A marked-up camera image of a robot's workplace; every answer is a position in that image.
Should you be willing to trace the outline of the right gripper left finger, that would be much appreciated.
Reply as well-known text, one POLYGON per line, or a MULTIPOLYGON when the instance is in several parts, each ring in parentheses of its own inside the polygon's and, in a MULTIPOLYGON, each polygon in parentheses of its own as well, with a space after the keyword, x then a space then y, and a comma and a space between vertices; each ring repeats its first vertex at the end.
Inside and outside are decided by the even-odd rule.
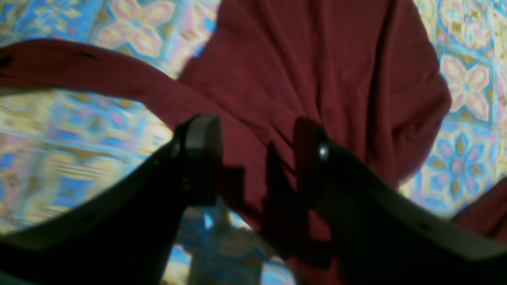
POLYGON ((216 203, 218 115, 179 123, 174 137, 94 199, 1 237, 2 285, 159 285, 188 206, 216 203))

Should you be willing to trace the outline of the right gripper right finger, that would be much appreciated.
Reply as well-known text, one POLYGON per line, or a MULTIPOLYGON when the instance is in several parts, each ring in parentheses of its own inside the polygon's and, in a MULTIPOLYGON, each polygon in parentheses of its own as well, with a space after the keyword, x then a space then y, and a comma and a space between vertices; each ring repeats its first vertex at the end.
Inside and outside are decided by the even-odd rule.
POLYGON ((328 224, 346 285, 505 285, 506 245, 392 190, 318 124, 298 118, 297 187, 328 224))

